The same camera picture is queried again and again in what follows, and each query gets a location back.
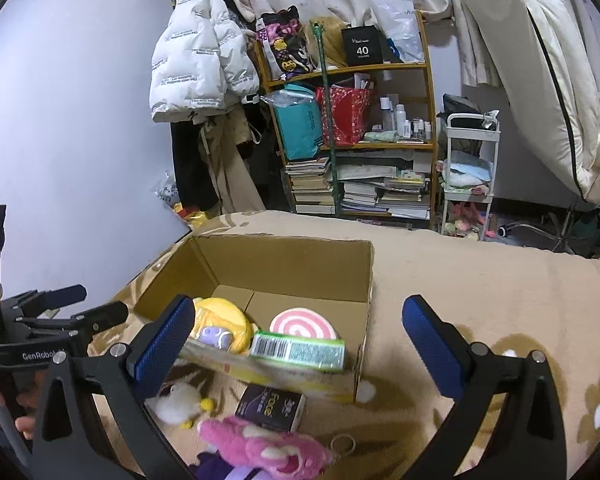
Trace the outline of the white chick plush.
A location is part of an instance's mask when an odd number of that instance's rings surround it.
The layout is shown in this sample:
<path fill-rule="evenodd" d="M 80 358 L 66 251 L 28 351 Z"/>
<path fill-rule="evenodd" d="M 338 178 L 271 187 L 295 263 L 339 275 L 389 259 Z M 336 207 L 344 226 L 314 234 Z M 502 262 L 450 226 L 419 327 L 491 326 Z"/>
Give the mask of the white chick plush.
<path fill-rule="evenodd" d="M 192 429 L 200 416 L 211 415 L 215 409 L 212 399 L 204 398 L 196 387 L 187 382 L 170 385 L 166 394 L 147 399 L 145 405 L 160 422 L 184 429 Z"/>

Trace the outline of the purple doll plush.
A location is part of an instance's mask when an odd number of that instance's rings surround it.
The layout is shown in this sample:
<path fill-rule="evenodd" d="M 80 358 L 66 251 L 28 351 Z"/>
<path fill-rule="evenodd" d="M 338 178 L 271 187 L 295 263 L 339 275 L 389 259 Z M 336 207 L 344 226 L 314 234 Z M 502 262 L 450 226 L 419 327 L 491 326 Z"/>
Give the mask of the purple doll plush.
<path fill-rule="evenodd" d="M 253 480 L 259 479 L 260 469 L 232 466 L 219 453 L 202 452 L 197 463 L 189 465 L 190 472 L 199 480 Z"/>

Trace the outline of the green tissue pack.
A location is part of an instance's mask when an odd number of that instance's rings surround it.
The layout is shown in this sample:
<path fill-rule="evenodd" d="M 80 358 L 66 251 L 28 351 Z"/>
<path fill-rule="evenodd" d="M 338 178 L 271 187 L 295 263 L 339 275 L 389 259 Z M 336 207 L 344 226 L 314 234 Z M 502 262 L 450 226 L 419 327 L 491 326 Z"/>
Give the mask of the green tissue pack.
<path fill-rule="evenodd" d="M 347 349 L 339 339 L 304 338 L 260 330 L 253 335 L 249 356 L 278 365 L 339 373 L 346 367 Z"/>

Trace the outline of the pink bear plush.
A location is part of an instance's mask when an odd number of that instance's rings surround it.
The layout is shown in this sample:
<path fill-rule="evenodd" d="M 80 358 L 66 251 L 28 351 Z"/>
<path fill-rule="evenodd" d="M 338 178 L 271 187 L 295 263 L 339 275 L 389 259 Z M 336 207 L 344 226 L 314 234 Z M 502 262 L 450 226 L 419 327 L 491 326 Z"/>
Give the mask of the pink bear plush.
<path fill-rule="evenodd" d="M 230 466 L 262 469 L 273 479 L 315 479 L 335 460 L 312 437 L 268 430 L 237 416 L 203 420 L 197 431 Z"/>

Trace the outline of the clear plastic packet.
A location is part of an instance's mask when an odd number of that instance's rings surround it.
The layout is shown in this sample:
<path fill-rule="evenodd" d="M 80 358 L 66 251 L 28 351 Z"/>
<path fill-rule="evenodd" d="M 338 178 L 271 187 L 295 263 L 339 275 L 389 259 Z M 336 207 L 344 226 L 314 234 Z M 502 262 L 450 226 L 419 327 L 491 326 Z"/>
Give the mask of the clear plastic packet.
<path fill-rule="evenodd" d="M 197 341 L 215 349 L 228 351 L 233 342 L 233 334 L 225 327 L 204 326 L 197 335 Z"/>

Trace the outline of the yellow plush toy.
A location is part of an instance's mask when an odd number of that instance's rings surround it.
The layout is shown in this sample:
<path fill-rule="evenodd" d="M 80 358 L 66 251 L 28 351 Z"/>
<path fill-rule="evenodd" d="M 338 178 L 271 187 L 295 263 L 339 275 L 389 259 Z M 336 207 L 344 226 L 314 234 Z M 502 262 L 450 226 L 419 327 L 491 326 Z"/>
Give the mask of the yellow plush toy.
<path fill-rule="evenodd" d="M 233 342 L 227 352 L 242 354 L 249 350 L 254 333 L 253 324 L 231 301 L 218 297 L 195 298 L 194 310 L 195 322 L 190 331 L 190 338 L 194 341 L 197 341 L 197 335 L 204 326 L 221 326 L 233 334 Z"/>

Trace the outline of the cardboard box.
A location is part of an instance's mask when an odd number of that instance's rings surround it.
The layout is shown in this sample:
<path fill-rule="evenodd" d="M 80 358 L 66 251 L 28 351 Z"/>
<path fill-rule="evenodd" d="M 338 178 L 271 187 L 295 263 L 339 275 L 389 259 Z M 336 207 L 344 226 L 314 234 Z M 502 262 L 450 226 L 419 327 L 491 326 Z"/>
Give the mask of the cardboard box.
<path fill-rule="evenodd" d="M 280 312 L 312 310 L 346 345 L 341 372 L 275 364 L 187 341 L 182 359 L 242 382 L 351 403 L 360 380 L 373 285 L 367 240 L 265 234 L 187 235 L 119 294 L 143 321 L 155 321 L 178 294 L 230 300 L 261 330 Z"/>

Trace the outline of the black face box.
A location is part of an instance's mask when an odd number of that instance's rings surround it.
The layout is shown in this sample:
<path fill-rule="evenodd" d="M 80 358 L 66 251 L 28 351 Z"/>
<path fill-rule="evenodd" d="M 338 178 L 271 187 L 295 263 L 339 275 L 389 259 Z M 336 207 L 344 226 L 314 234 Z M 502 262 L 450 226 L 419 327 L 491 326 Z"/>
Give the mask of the black face box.
<path fill-rule="evenodd" d="M 301 393 L 249 384 L 240 397 L 235 415 L 277 432 L 294 432 L 306 407 Z"/>

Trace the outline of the pink swirl plush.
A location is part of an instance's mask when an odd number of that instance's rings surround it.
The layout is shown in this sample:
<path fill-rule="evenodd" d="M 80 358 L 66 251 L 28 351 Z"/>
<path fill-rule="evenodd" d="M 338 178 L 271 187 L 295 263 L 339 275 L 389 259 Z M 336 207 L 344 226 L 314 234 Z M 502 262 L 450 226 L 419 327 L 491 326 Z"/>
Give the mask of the pink swirl plush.
<path fill-rule="evenodd" d="M 324 316 L 306 308 L 291 308 L 272 319 L 270 332 L 288 336 L 336 340 L 334 326 Z"/>

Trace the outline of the beige hanging coat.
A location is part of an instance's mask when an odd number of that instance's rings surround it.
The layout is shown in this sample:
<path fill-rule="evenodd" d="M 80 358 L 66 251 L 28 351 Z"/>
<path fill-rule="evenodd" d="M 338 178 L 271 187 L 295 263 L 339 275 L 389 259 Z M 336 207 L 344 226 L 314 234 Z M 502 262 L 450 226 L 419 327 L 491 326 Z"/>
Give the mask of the beige hanging coat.
<path fill-rule="evenodd" d="M 228 114 L 208 118 L 201 128 L 200 151 L 205 152 L 222 211 L 265 210 L 262 198 L 250 176 L 238 145 L 252 140 L 247 118 L 241 107 Z"/>

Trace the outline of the book stack left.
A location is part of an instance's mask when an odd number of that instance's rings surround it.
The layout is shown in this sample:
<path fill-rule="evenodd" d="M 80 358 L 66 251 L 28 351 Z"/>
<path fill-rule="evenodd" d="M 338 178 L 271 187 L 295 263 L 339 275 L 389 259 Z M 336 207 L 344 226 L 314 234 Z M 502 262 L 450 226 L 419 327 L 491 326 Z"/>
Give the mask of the book stack left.
<path fill-rule="evenodd" d="M 284 168 L 297 214 L 333 216 L 335 197 L 328 157 L 288 162 Z"/>

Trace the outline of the white puffer jacket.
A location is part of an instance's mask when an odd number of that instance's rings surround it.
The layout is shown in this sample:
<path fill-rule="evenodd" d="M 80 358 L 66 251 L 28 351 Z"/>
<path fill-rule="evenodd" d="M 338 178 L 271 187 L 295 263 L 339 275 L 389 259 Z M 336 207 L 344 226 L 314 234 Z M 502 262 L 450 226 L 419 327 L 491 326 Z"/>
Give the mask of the white puffer jacket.
<path fill-rule="evenodd" d="M 203 122 L 257 95 L 246 32 L 226 0 L 172 0 L 151 58 L 154 122 Z"/>

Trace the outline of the white utility cart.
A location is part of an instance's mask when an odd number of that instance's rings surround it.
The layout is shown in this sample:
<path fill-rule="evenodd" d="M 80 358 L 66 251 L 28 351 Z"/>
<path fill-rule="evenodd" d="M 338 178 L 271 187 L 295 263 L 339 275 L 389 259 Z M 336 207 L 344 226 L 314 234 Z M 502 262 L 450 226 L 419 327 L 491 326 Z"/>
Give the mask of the white utility cart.
<path fill-rule="evenodd" d="M 446 151 L 438 168 L 442 218 L 439 232 L 484 240 L 498 172 L 501 124 L 498 110 L 452 113 L 442 120 Z"/>

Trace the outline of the red gift bag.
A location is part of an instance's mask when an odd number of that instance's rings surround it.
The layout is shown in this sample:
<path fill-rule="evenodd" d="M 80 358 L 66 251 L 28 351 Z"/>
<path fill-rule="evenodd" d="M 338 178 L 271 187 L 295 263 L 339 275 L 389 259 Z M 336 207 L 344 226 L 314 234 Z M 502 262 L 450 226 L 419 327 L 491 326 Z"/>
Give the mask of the red gift bag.
<path fill-rule="evenodd" d="M 330 86 L 337 148 L 357 144 L 363 139 L 374 97 L 370 89 Z"/>

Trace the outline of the green pole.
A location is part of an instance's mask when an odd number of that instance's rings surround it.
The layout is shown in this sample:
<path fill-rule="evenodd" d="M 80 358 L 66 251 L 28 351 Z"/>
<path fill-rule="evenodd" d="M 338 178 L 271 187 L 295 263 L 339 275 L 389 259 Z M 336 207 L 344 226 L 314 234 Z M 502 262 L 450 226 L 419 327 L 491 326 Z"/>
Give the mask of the green pole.
<path fill-rule="evenodd" d="M 321 22 L 313 22 L 311 29 L 316 41 L 318 60 L 321 66 L 321 75 L 323 81 L 323 107 L 327 120 L 328 148 L 330 161 L 330 174 L 332 175 L 332 196 L 335 203 L 335 217 L 341 217 L 341 198 L 340 198 L 340 182 L 338 177 L 336 143 L 334 136 L 334 122 L 332 121 L 332 99 L 330 98 L 330 87 L 328 81 L 328 68 L 326 62 L 326 54 L 324 49 L 324 25 Z"/>

